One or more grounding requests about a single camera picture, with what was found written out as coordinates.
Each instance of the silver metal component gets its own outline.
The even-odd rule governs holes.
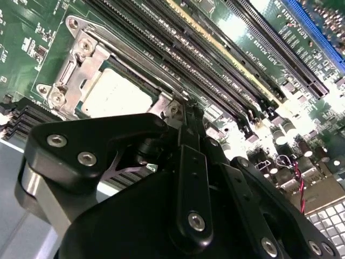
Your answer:
[[[40,96],[42,96],[44,99],[47,98],[48,93],[51,90],[50,85],[45,85],[45,84],[37,84],[36,85],[36,91],[39,93]]]
[[[195,231],[202,232],[205,229],[204,219],[195,212],[188,215],[188,223]]]
[[[177,112],[178,112],[178,107],[176,105],[174,105],[170,108],[170,113],[172,115],[175,115]]]
[[[74,19],[80,28],[81,23]],[[110,57],[102,44],[90,37],[83,30],[75,29],[76,39],[69,56],[65,60],[52,90],[47,96],[51,108],[70,119],[75,119],[75,108],[89,89],[81,89],[88,80],[93,79],[99,68]]]
[[[261,245],[263,246],[263,249],[266,251],[266,253],[268,253],[272,258],[276,258],[278,256],[277,248],[268,238],[264,237],[263,239],[261,239]]]
[[[67,26],[72,29],[72,30],[76,30],[79,26],[78,22],[73,19],[73,18],[70,18],[68,20],[66,20],[68,23],[67,23]]]
[[[97,204],[96,192],[89,195],[71,195],[56,185],[46,182],[28,164],[25,165],[21,185],[26,192],[36,198],[61,238],[81,213]]]
[[[67,139],[64,136],[53,134],[47,137],[47,143],[52,147],[64,147],[67,145]]]
[[[214,139],[210,139],[210,142],[212,145],[214,145],[215,147],[218,146],[218,142]]]
[[[60,107],[61,105],[63,105],[65,103],[65,96],[60,93],[60,92],[53,92],[50,95],[51,98],[51,103],[55,106],[55,107]]]
[[[329,253],[332,256],[335,256],[335,253],[334,253],[333,249],[328,244],[326,244],[324,242],[322,242],[321,244],[322,244],[323,248],[326,250],[327,253]]]
[[[92,43],[86,39],[86,38],[82,38],[79,42],[78,42],[78,46],[80,47],[80,49],[83,51],[83,53],[85,55],[90,55],[93,52],[93,45]]]
[[[78,155],[78,161],[84,166],[94,166],[97,163],[97,158],[90,152],[81,152]]]
[[[68,21],[70,19],[74,19],[75,21],[77,21],[79,25],[77,30],[72,30],[69,27]],[[176,80],[172,79],[172,77],[168,76],[169,73],[163,73],[162,70],[157,69],[155,65],[147,61],[147,57],[139,55],[129,45],[127,45],[126,42],[118,38],[117,35],[108,31],[105,27],[74,15],[70,15],[66,18],[66,25],[74,38],[77,39],[78,33],[80,31],[83,31],[89,37],[91,36],[93,39],[103,44],[106,48],[113,51],[112,56],[116,60],[118,59],[118,57],[115,55],[115,53],[120,53],[121,55],[126,56],[135,64],[144,65],[147,69],[147,72],[150,73],[151,76],[155,77],[156,80],[160,81],[165,86],[170,88],[174,92],[176,97],[187,100],[187,97],[181,94],[183,91],[183,86],[180,85]]]
[[[166,93],[161,93],[158,96],[158,101],[147,111],[161,117],[161,113],[166,109],[166,107],[171,103],[172,97]]]
[[[170,127],[178,129],[182,125],[182,105],[166,93],[161,93],[158,101],[147,112],[162,118]]]
[[[314,241],[309,241],[309,245],[315,254],[322,255],[322,251],[321,251],[320,247],[318,247],[318,245]]]
[[[248,161],[246,159],[241,158],[239,161],[240,161],[241,165],[243,165],[244,167],[248,167],[249,166],[249,163],[248,163]]]

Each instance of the dimm slot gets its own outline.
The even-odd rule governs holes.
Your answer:
[[[270,91],[277,99],[283,100],[285,99],[284,93],[280,90],[279,86],[267,75],[264,71],[259,68],[256,63],[254,63],[250,58],[246,58],[246,54],[222,31],[220,28],[214,25],[214,23],[207,17],[204,13],[200,12],[198,7],[194,5],[191,0],[184,0],[184,2],[188,5],[188,7],[193,11],[194,15],[193,18],[196,19],[200,24],[203,25],[203,28],[206,30],[210,30],[210,34],[215,38],[218,42],[224,42],[226,44],[227,51],[233,54],[238,60],[241,60],[244,67],[250,70],[250,72],[255,75],[255,78],[259,84],[259,89],[263,91],[263,87]],[[199,34],[194,33],[193,37],[202,38]]]
[[[153,4],[159,8],[164,14],[165,18],[170,18],[169,21],[173,23],[176,26],[180,27],[180,30],[186,30],[186,24],[182,22],[182,18],[178,15],[176,15],[167,5],[165,2],[162,1],[152,1]],[[205,49],[207,53],[209,54],[203,54],[209,59],[210,57],[213,58],[213,60],[217,60],[219,63],[219,66],[223,66],[222,69],[227,70],[228,73],[232,74],[232,77],[234,78],[234,81],[237,82],[237,84],[241,84],[242,88],[245,89],[246,94],[251,95],[252,99],[256,99],[256,102],[259,101],[259,99],[266,98],[260,91],[258,91],[255,86],[249,82],[247,78],[245,78],[242,74],[238,72],[238,70],[232,66],[230,62],[228,62],[224,56],[218,53],[217,50],[215,50],[211,44],[206,42],[202,37],[200,37],[196,33],[188,33],[186,31],[186,34],[194,41],[196,42],[201,48]]]
[[[237,85],[240,86],[240,90],[234,89],[235,91],[238,91],[240,94],[246,94],[248,95],[252,101],[260,102],[260,99],[265,98],[253,85],[249,83],[249,81],[244,78],[229,62],[225,61],[224,57],[222,55],[219,55],[216,53],[204,39],[202,39],[200,36],[192,33],[189,35],[189,33],[186,31],[186,24],[184,23],[184,28],[182,28],[181,23],[181,17],[176,15],[174,12],[172,12],[163,2],[161,1],[152,1],[155,5],[152,6],[151,4],[148,4],[146,0],[142,0],[145,5],[147,5],[151,10],[155,10],[155,7],[159,9],[163,14],[160,12],[160,19],[164,19],[165,21],[168,21],[170,24],[173,24],[175,27],[174,29],[179,31],[179,34],[181,40],[180,42],[183,43],[184,40],[188,40],[188,45],[193,44],[193,47],[197,49],[200,53],[202,53],[202,57],[205,57],[206,60],[204,61],[206,65],[209,66],[215,66],[216,70],[221,70],[221,72],[224,74],[224,76],[230,78],[232,81],[234,81]]]
[[[136,13],[139,17],[144,17],[144,19],[140,19],[140,21],[137,21],[138,23],[142,22],[141,24],[145,26],[146,24],[146,28],[148,30],[152,32],[154,32],[155,35],[160,35],[164,37],[164,40],[168,41],[170,43],[170,45],[174,45],[176,43],[176,40],[178,40],[178,37],[176,37],[178,35],[178,28],[173,28],[173,30],[175,31],[175,35],[173,35],[173,33],[169,33],[168,30],[166,30],[166,26],[162,26],[162,24],[160,24],[159,22],[156,21],[155,24],[149,24],[152,20],[154,22],[154,15],[157,15],[155,13],[145,13],[145,10],[142,9],[142,7],[140,5],[138,5],[135,1],[123,1],[123,4],[125,4],[127,6],[127,8],[129,8],[128,13],[133,14]],[[157,26],[160,26],[162,28],[162,30],[158,30],[156,29]],[[210,60],[211,57],[207,58],[207,54],[205,52],[203,52],[203,50],[201,50],[200,48],[198,48],[195,43],[189,41],[187,44],[188,47],[191,47],[197,51],[197,53],[195,53],[194,51],[179,47],[179,46],[175,46],[174,49],[176,50],[176,53],[183,58],[183,55],[187,56],[189,58],[189,60],[184,59],[184,61],[186,63],[188,63],[189,66],[193,67],[192,70],[194,71],[198,71],[198,76],[200,78],[203,78],[203,81],[209,85],[211,88],[219,88],[219,86],[222,87],[222,95],[225,95],[226,98],[228,99],[229,102],[231,103],[236,103],[237,107],[241,108],[242,111],[253,111],[249,112],[250,117],[253,118],[253,115],[255,115],[256,118],[258,118],[260,116],[260,113],[258,112],[257,108],[255,106],[252,105],[252,103],[258,103],[258,101],[255,100],[250,100],[250,101],[246,101],[245,99],[243,99],[239,94],[237,94],[234,91],[229,91],[229,87],[233,88],[232,85],[229,84],[228,81],[226,81],[225,77],[222,77],[219,74],[218,70],[221,70],[220,67],[217,67],[216,64],[214,64],[213,62],[215,62],[215,60]],[[200,72],[198,67],[202,66],[203,67],[203,72]]]

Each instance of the black ram slot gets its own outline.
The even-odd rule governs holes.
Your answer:
[[[179,15],[177,15],[175,12],[171,10],[166,4],[166,2],[163,1],[152,1],[155,7],[160,9],[164,15],[164,19],[168,20],[171,24],[174,24],[175,26],[178,26],[180,31],[184,31],[185,36],[190,37],[191,40],[195,42],[195,44],[198,45],[199,49],[204,49],[203,55],[206,56],[208,59],[212,59],[212,62],[214,64],[217,64],[227,73],[231,74],[231,77],[233,77],[233,80],[237,82],[241,87],[243,88],[243,91],[245,91],[246,94],[251,95],[251,98],[255,98],[257,102],[259,102],[259,99],[266,98],[262,93],[260,93],[255,86],[252,85],[252,83],[245,78],[235,67],[231,65],[230,62],[228,62],[222,54],[220,54],[212,44],[209,44],[206,42],[200,35],[197,33],[192,32],[192,28],[190,30],[187,30],[186,23],[183,21],[183,18]]]
[[[161,42],[164,42],[165,45],[173,46],[174,43],[177,44],[174,36],[171,35],[168,31],[166,31],[165,28],[158,30],[157,27],[161,25],[159,23],[153,23],[154,21],[152,20],[152,18],[147,13],[145,13],[136,3],[125,0],[122,1],[122,4],[124,4],[122,6],[123,9],[126,10],[126,8],[128,8],[128,10],[126,10],[128,14],[132,15],[133,13],[135,13],[138,17],[141,17],[140,20],[137,20],[138,24],[141,23],[142,26],[144,26],[148,31],[150,31],[150,33],[154,34],[155,37],[159,36],[159,40]],[[189,43],[189,46],[194,45],[195,49],[198,48],[195,46],[193,42]],[[222,96],[226,96],[228,102],[236,106],[238,110],[242,110],[242,112],[248,113],[251,120],[258,118],[260,116],[258,110],[250,102],[247,102],[245,99],[243,99],[237,92],[229,91],[229,86],[231,85],[227,85],[226,79],[222,77],[219,73],[217,73],[217,71],[215,71],[211,66],[207,65],[208,60],[198,60],[198,55],[194,56],[192,54],[192,51],[186,50],[185,48],[181,47],[181,45],[175,46],[174,52],[179,57],[181,57],[181,59],[183,59],[183,61],[189,66],[189,71],[195,71],[195,73],[198,74],[200,80],[204,81],[211,88],[217,88],[218,90],[220,90],[220,93],[222,94]],[[197,49],[197,51],[199,53],[203,53],[203,50],[201,50],[200,48]]]
[[[226,5],[241,18],[252,33],[265,45],[279,62],[298,82],[315,98],[320,99],[329,93],[322,82],[313,74],[306,64],[280,38],[267,21],[257,13],[255,8],[245,0],[225,0]]]
[[[285,100],[286,97],[281,91],[280,87],[259,68],[250,58],[247,58],[246,54],[234,43],[232,40],[214,25],[214,23],[202,12],[198,7],[194,5],[191,0],[184,0],[189,9],[193,12],[193,19],[200,23],[200,25],[209,32],[220,43],[225,43],[226,48],[232,53],[238,60],[241,60],[244,67],[246,67],[255,77],[279,100]]]
[[[261,94],[260,92],[253,87],[251,84],[245,85],[247,83],[247,80],[244,79],[242,82],[241,80],[237,80],[236,78],[231,75],[227,69],[230,67],[230,71],[233,72],[231,69],[234,69],[229,62],[225,62],[225,59],[222,55],[217,55],[213,49],[211,49],[210,44],[206,43],[204,39],[198,38],[195,40],[192,38],[189,33],[185,30],[185,28],[181,28],[181,23],[178,21],[181,19],[181,17],[174,16],[174,12],[169,12],[169,9],[164,6],[164,3],[161,1],[152,1],[153,5],[148,3],[148,1],[143,0],[143,3],[145,6],[152,12],[154,12],[155,15],[157,15],[157,18],[163,20],[165,23],[169,24],[171,27],[174,26],[174,37],[172,40],[176,41],[176,39],[181,39],[181,41],[187,42],[185,45],[181,43],[181,45],[185,48],[186,51],[193,53],[196,55],[202,62],[205,63],[210,69],[212,69],[213,66],[217,66],[218,69],[222,71],[225,78],[229,78],[233,82],[235,82],[239,87],[240,90],[234,88],[235,91],[238,91],[240,94],[246,94],[248,95],[252,101],[255,101],[256,103],[260,102]],[[161,28],[166,30],[166,27],[162,24]],[[235,70],[234,73],[236,75],[240,75],[240,73]]]

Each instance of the ram slot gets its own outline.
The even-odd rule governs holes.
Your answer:
[[[248,96],[251,96],[252,99],[255,99],[256,102],[266,98],[266,96],[262,94],[234,66],[232,66],[232,64],[229,61],[227,61],[224,58],[224,56],[213,47],[212,44],[203,39],[199,34],[193,33],[191,30],[187,30],[187,25],[183,21],[182,17],[173,12],[166,2],[151,2],[156,8],[158,8],[162,12],[161,17],[164,17],[164,19],[179,27],[180,32],[183,32],[185,38],[190,38],[191,40],[193,40],[195,44],[199,46],[199,49],[203,48],[206,50],[203,51],[203,56],[205,56],[208,60],[212,60],[213,64],[217,64],[219,67],[221,67],[224,70],[225,77],[228,77],[228,75],[226,74],[230,74],[231,76],[229,76],[229,78],[231,78],[231,80],[233,80],[237,85],[241,85],[240,89],[236,89],[236,91],[244,92]]]
[[[173,28],[171,24],[167,24],[164,17],[158,18],[157,14],[153,12],[147,13],[147,9],[143,10],[135,1],[122,1],[122,4],[124,9],[128,8],[128,14],[135,13],[138,17],[141,17],[140,20],[137,20],[137,24],[141,23],[156,38],[159,37],[159,42],[163,42],[165,46],[172,46],[170,52],[174,52],[174,56],[178,55],[183,63],[187,63],[188,67],[190,67],[189,71],[194,73],[203,83],[218,91],[228,102],[236,105],[237,109],[241,109],[241,112],[248,114],[252,122],[260,117],[258,108],[253,105],[256,104],[258,106],[259,100],[251,99],[248,95],[244,99],[237,93],[236,87],[240,87],[231,84],[232,76],[217,66],[214,63],[215,60],[211,61],[211,57],[207,58],[206,56],[208,55],[200,47],[196,46],[195,43],[187,39],[185,35],[179,34],[178,28]]]
[[[245,22],[252,33],[297,79],[303,88],[316,99],[329,93],[329,89],[323,85],[250,3],[246,0],[226,0],[226,5]]]
[[[164,14],[160,11],[164,11],[164,5],[161,1],[153,1],[155,6],[148,3],[146,0],[138,0],[132,1],[134,4],[137,4],[142,11],[144,11],[151,19],[155,20],[155,22],[169,34],[169,37],[174,42],[178,41],[181,46],[185,49],[185,51],[190,52],[196,58],[198,58],[203,64],[208,66],[210,69],[213,70],[214,73],[217,74],[218,77],[221,77],[225,83],[230,84],[234,82],[237,86],[232,85],[234,91],[237,91],[241,94],[247,101],[251,103],[258,103],[260,102],[260,93],[253,87],[251,91],[249,91],[243,83],[235,79],[218,61],[217,58],[220,58],[221,55],[218,55],[216,58],[215,53],[213,50],[210,49],[210,46],[203,44],[205,40],[194,40],[192,37],[188,35],[185,28],[181,27],[181,24],[178,24],[176,20],[172,19],[171,13],[165,12]]]
[[[174,10],[171,9],[167,1],[154,1],[156,5],[163,5],[165,7],[165,11],[169,12],[171,17],[174,17],[174,21],[179,22],[181,24],[181,27],[183,28],[183,22],[185,20],[178,15]],[[263,94],[264,96],[268,97],[269,100],[274,99],[274,101],[281,105],[281,102],[286,100],[286,97],[284,93],[281,91],[280,87],[273,81],[267,74],[265,74],[262,69],[260,69],[256,63],[254,63],[250,58],[247,58],[247,55],[223,32],[221,31],[217,26],[214,25],[214,23],[202,12],[199,11],[198,7],[194,5],[194,3],[191,0],[184,0],[184,3],[188,5],[188,7],[192,10],[193,15],[192,18],[198,22],[202,28],[209,33],[209,35],[212,35],[213,40],[212,43],[209,42],[209,45],[211,49],[214,51],[214,53],[217,54],[217,59],[219,62],[223,62],[223,65],[225,65],[228,69],[231,67],[234,67],[232,65],[227,65],[229,64],[229,61],[225,59],[224,57],[235,57],[236,60],[240,60],[240,62],[243,65],[244,70],[241,70],[241,73],[238,73],[237,69],[234,67],[233,74],[236,76],[239,76],[238,79],[240,81],[246,82],[252,82],[253,80],[251,79],[251,75],[255,75],[255,81],[256,84],[254,88],[257,90],[260,90],[260,93]],[[186,24],[185,26],[188,25],[188,28],[193,31],[193,33],[190,33],[190,36],[195,39],[196,41],[207,44],[207,40],[198,32],[194,31],[194,28],[190,26],[190,24]],[[216,47],[216,43],[221,43],[224,45],[224,49],[226,50],[227,53],[224,51],[222,52],[219,48]]]

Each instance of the electrolytic capacitor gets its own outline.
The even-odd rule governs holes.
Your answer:
[[[311,150],[311,148],[308,146],[308,144],[304,140],[301,140],[300,142],[298,142],[298,147],[301,149],[302,154],[306,158],[313,155],[313,151]]]
[[[291,122],[288,122],[282,128],[286,132],[286,135],[288,135],[290,138],[295,137],[298,133],[297,129],[295,128],[295,126]]]
[[[329,156],[327,155],[327,150],[324,147],[317,146],[314,150],[315,156],[319,161],[327,163],[330,161]]]
[[[222,150],[224,151],[224,154],[226,158],[229,160],[232,160],[232,151],[231,151],[231,146],[229,143],[222,144]]]
[[[287,139],[281,130],[273,132],[273,139],[277,145],[284,145],[287,142]]]

